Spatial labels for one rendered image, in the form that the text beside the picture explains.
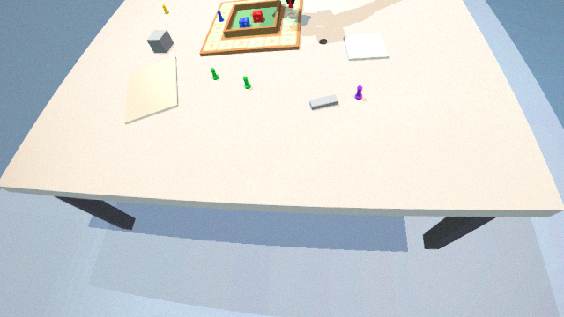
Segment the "purple pawn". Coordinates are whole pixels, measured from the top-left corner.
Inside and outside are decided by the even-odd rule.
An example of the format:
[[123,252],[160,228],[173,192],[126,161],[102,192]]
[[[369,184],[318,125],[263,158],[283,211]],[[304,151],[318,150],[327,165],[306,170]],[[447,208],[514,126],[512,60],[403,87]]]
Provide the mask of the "purple pawn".
[[362,94],[361,94],[361,93],[362,93],[362,90],[363,90],[363,86],[362,86],[362,85],[359,85],[359,86],[357,87],[357,93],[356,93],[355,96],[354,96],[355,99],[357,99],[357,100],[361,100],[361,99],[362,99]]

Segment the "red die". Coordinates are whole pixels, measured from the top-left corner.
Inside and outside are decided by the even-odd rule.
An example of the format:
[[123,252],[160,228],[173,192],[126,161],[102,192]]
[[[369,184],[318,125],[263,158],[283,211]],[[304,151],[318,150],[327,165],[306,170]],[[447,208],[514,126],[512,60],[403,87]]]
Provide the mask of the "red die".
[[263,14],[262,11],[254,11],[253,12],[253,21],[254,23],[263,22]]

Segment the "green pawn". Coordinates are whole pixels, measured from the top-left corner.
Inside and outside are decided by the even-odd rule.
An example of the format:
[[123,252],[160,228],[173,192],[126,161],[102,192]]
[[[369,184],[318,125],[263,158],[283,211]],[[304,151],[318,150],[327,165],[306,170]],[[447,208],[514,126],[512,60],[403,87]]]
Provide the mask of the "green pawn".
[[219,75],[216,74],[214,68],[210,68],[210,72],[212,73],[214,80],[218,80],[218,79],[219,79]]
[[251,87],[251,83],[248,81],[248,77],[243,77],[243,80],[245,82],[245,88],[249,89]]

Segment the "grey rectangular block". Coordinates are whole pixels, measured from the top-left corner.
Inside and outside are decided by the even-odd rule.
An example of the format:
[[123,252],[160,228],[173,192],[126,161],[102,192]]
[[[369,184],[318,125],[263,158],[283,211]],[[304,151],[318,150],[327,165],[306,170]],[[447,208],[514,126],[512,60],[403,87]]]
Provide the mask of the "grey rectangular block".
[[309,102],[312,110],[315,110],[315,109],[322,109],[322,108],[338,105],[338,98],[336,94],[331,94],[328,96],[310,100]]

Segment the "blue die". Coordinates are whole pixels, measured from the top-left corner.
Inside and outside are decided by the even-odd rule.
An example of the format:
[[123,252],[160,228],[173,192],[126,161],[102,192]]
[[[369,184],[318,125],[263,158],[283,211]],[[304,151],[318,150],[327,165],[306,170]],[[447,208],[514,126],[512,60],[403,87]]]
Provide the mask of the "blue die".
[[249,17],[247,18],[240,18],[239,20],[240,28],[250,27]]

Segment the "grey cube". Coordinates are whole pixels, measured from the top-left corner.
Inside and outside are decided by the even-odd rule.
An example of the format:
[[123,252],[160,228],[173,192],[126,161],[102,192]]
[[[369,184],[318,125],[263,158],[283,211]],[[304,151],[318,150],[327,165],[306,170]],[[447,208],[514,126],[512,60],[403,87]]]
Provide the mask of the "grey cube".
[[154,30],[146,40],[149,43],[153,53],[167,53],[174,44],[167,29]]

